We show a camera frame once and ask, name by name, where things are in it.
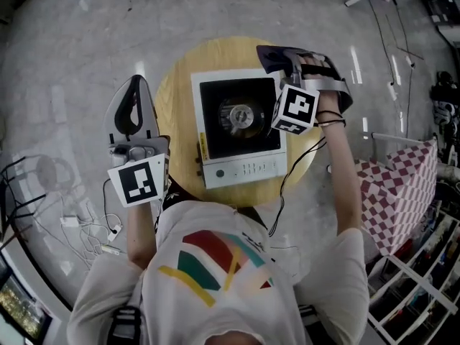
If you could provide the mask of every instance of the white shelf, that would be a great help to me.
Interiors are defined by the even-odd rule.
[[[460,293],[457,294],[457,296],[455,297],[455,300],[454,300],[454,303],[460,298]],[[441,322],[439,322],[438,326],[435,328],[435,330],[433,331],[433,333],[430,335],[430,337],[428,337],[428,340],[425,341],[424,345],[428,345],[430,343],[431,340],[433,340],[433,337],[438,333],[438,331],[441,329],[441,327],[443,326],[444,322],[447,321],[447,318],[449,318],[449,316],[451,315],[450,312],[447,312],[443,319],[441,320]]]
[[[445,255],[446,250],[450,242],[452,242],[452,239],[454,237],[454,234],[456,230],[459,228],[460,221],[449,216],[447,213],[441,212],[444,217],[442,218],[442,221],[440,224],[436,227],[436,229],[431,233],[431,235],[426,239],[426,241],[420,246],[418,251],[410,258],[407,264],[404,262],[400,261],[398,258],[389,256],[389,257],[383,257],[375,266],[375,269],[373,270],[374,275],[378,275],[380,270],[383,268],[383,264],[385,263],[384,259],[388,259],[391,261],[397,268],[399,268],[399,272],[397,272],[391,279],[389,279],[381,288],[377,290],[373,295],[371,295],[370,299],[370,305],[374,305],[382,296],[388,291],[388,289],[391,288],[392,285],[394,285],[398,280],[403,277],[403,274],[408,276],[409,280],[414,280],[416,285],[415,287],[410,291],[409,294],[405,296],[405,298],[398,304],[396,305],[395,308],[393,308],[382,320],[377,321],[375,317],[369,312],[369,321],[372,323],[373,326],[377,329],[378,332],[382,335],[382,337],[389,342],[391,345],[397,345],[401,341],[403,341],[404,338],[409,336],[412,332],[416,331],[417,328],[420,326],[424,326],[424,323],[426,323],[427,318],[429,318],[429,315],[431,311],[433,310],[433,305],[438,302],[440,305],[442,305],[446,310],[447,313],[445,316],[442,318],[442,320],[438,323],[437,327],[433,330],[433,333],[429,336],[428,340],[425,342],[425,345],[428,345],[429,342],[432,340],[432,338],[436,335],[436,333],[439,331],[439,329],[442,327],[444,322],[447,320],[447,318],[452,314],[457,312],[458,308],[455,305],[455,302],[460,298],[460,293],[456,296],[455,300],[452,300],[448,298],[446,295],[443,294],[444,289],[446,288],[447,283],[451,279],[452,272],[454,271],[455,264],[452,266],[452,269],[450,272],[447,274],[446,279],[442,282],[442,285],[440,286],[439,289],[436,289],[435,287],[430,284],[428,281],[428,278],[430,277],[432,271],[436,268],[436,265],[439,264],[441,261],[441,258],[443,255]],[[427,247],[433,243],[433,235],[439,232],[439,229],[441,228],[441,225],[447,225],[447,230],[451,228],[452,223],[454,223],[454,227],[452,228],[452,232],[450,233],[448,239],[446,240],[443,249],[439,252],[438,256],[436,259],[433,261],[432,265],[428,268],[427,272],[421,276],[418,275],[411,266],[415,263],[416,259],[419,258],[419,256],[427,249]],[[406,307],[410,301],[413,300],[414,294],[416,294],[417,290],[420,288],[423,288],[431,297],[433,298],[430,300],[430,303],[428,306],[421,312],[421,314],[413,321],[413,323],[404,331],[404,333],[399,336],[397,340],[394,340],[393,337],[383,328],[383,326],[392,318],[394,317],[398,311]]]
[[[452,230],[451,232],[451,235],[449,235],[449,238],[447,239],[446,241],[446,245],[444,246],[444,248],[441,250],[441,252],[438,254],[436,260],[433,262],[433,264],[430,266],[430,268],[428,269],[428,271],[423,275],[423,278],[427,278],[431,273],[432,271],[434,270],[434,268],[436,267],[436,265],[439,263],[439,261],[441,260],[441,257],[443,256],[444,252],[446,251],[446,248],[447,248],[447,244],[451,241],[452,239],[452,236],[454,235],[455,233],[455,230],[456,228],[458,227],[459,225],[459,222],[458,221],[455,221],[455,220],[452,220],[452,222],[455,222],[455,227],[454,229]],[[383,326],[386,324],[386,322],[388,322],[388,320],[393,317],[398,311],[400,311],[401,309],[403,309],[409,301],[412,300],[414,294],[417,292],[417,290],[420,288],[420,285],[416,285],[411,291],[409,294],[407,294],[405,296],[404,299],[402,299],[401,303],[399,303],[398,305],[396,305],[396,307],[394,307],[391,312],[389,312],[384,318],[382,318],[380,320],[380,324]]]
[[[455,264],[460,261],[460,257],[456,260]],[[451,278],[451,275],[452,275],[452,272],[454,271],[454,268],[455,268],[455,264],[453,265],[451,271],[448,273],[446,279],[444,280],[443,284],[441,285],[441,287],[439,288],[439,292],[442,293],[446,284],[449,282],[449,279]],[[414,332],[417,327],[419,327],[424,321],[426,318],[423,319],[423,321],[419,321],[418,319],[420,317],[423,317],[423,316],[427,316],[428,313],[431,311],[431,307],[433,306],[433,304],[436,302],[436,299],[432,299],[431,302],[428,304],[428,306],[426,307],[426,309],[418,316],[418,318],[414,321],[413,325],[411,325],[401,336],[400,338],[396,341],[396,343],[400,343],[407,335],[411,334],[412,332]]]
[[[413,255],[413,257],[409,260],[409,262],[407,263],[408,266],[411,266],[415,260],[417,259],[417,257],[420,255],[420,253],[423,252],[423,250],[428,246],[429,242],[431,241],[432,239],[432,236],[438,231],[438,229],[441,227],[441,225],[443,224],[443,222],[445,220],[451,220],[451,221],[455,221],[454,218],[451,218],[449,215],[446,215],[444,214],[444,218],[443,220],[439,223],[439,225],[436,227],[436,229],[433,231],[433,233],[431,234],[431,236],[426,239],[425,243],[423,243],[423,245],[418,249],[418,251]],[[401,276],[403,275],[403,271],[400,270],[395,276],[393,276],[391,279],[389,279],[371,298],[370,298],[370,302],[369,304],[372,305],[374,304],[377,300],[379,300],[383,294],[385,294],[385,292],[387,291],[387,289],[392,285],[394,284],[395,282],[397,282]]]

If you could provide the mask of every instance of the concrete floor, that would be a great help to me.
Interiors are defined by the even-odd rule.
[[[355,158],[382,158],[394,148],[365,140],[363,118],[369,132],[405,135],[410,68],[406,54],[397,49],[405,47],[403,31],[392,3],[372,2],[390,62],[396,63],[400,76],[393,101],[387,89],[392,80],[389,64],[371,6],[366,0],[347,8],[345,1],[28,0],[7,35],[0,98],[7,125],[4,159],[29,157],[17,168],[17,187],[26,199],[47,193],[37,204],[37,221],[63,242],[61,214],[88,219],[88,207],[93,216],[103,215],[102,183],[110,160],[101,126],[115,90],[129,76],[142,73],[155,92],[177,59],[215,37],[253,36],[327,54],[354,97],[346,120]],[[454,63],[420,0],[397,2],[409,48],[424,58],[413,57],[409,137],[427,139],[435,129],[428,90],[437,70],[455,73]],[[272,240],[273,247],[284,248],[273,254],[286,262],[294,281],[335,234],[327,164],[323,149],[297,188],[286,192],[286,207]],[[278,203],[259,209],[268,226]],[[107,211],[126,224],[126,211],[111,186]],[[27,233],[30,251],[64,298],[74,303],[87,267],[37,222],[29,222],[34,224]],[[78,234],[71,228],[65,232],[81,250]],[[124,233],[114,244],[123,250]]]

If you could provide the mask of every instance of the white t-shirt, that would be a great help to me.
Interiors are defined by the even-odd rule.
[[[358,342],[369,302],[359,230],[341,234],[296,293],[266,251],[265,229],[234,209],[178,203],[160,216],[157,254],[144,272],[115,257],[94,262],[70,318],[69,344],[106,344],[111,315],[126,304],[141,309],[141,344],[203,345],[227,331],[266,345],[309,344],[298,304],[314,305],[337,342]]]

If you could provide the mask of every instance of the round wooden table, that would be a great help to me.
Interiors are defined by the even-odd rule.
[[[280,195],[282,177],[253,183],[206,189],[198,157],[198,131],[193,107],[191,73],[239,68],[261,68],[256,46],[272,45],[252,37],[226,37],[204,42],[187,52],[163,78],[154,99],[161,135],[169,135],[170,175],[190,194],[203,201],[248,207],[274,200]],[[287,170],[297,158],[320,139],[314,128],[305,135],[287,133]],[[298,163],[286,187],[296,184],[310,166],[315,152]]]

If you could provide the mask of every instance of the hand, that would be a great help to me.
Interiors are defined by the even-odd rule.
[[[330,68],[329,64],[315,59],[314,57],[299,57],[300,62],[302,64],[308,64],[308,65],[317,65],[317,66],[323,66],[325,68]],[[323,75],[319,74],[307,74],[304,77],[305,79],[321,79],[321,78],[327,78]],[[340,114],[339,111],[339,97],[337,95],[336,91],[321,91],[320,96],[319,96],[319,102],[318,102],[318,110],[319,111],[333,111],[338,114]],[[332,119],[336,119],[337,116],[334,116],[333,114],[320,114],[319,115],[320,119],[318,121],[328,121]]]

